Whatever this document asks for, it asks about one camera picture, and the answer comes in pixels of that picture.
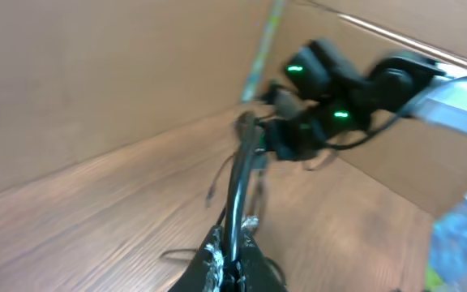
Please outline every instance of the black tube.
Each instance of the black tube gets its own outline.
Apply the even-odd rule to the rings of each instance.
[[[241,244],[241,224],[244,210],[246,189],[250,180],[250,172],[259,147],[262,129],[256,126],[257,119],[252,112],[243,114],[246,127],[242,133],[241,145],[233,159],[232,172],[226,199],[226,219],[224,232],[225,264],[235,262],[239,256]]]

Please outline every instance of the glowing green led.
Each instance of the glowing green led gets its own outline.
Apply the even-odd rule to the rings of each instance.
[[[340,111],[337,111],[334,113],[334,116],[337,117],[337,118],[348,118],[349,117],[349,113],[347,113],[346,111],[344,110],[340,110]]]
[[[289,66],[288,71],[302,71],[304,68],[302,66]]]

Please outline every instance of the cardboard wall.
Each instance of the cardboard wall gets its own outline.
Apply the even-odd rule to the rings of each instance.
[[[0,0],[0,191],[237,104],[271,5]]]
[[[265,80],[280,77],[282,63],[309,39],[329,37],[361,72],[394,49],[405,47],[308,5],[290,2],[283,15]],[[390,113],[375,115],[376,124]],[[350,139],[358,138],[352,134]],[[340,152],[369,174],[435,217],[460,202],[467,192],[467,136],[414,120],[402,120],[368,144]]]

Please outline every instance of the wooden tabletop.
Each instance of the wooden tabletop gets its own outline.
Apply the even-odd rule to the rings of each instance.
[[[0,291],[163,291],[216,220],[204,198],[237,145],[238,109],[0,194]],[[326,158],[327,153],[318,161]],[[339,158],[316,172],[275,163],[255,239],[290,291],[422,289],[432,218]]]

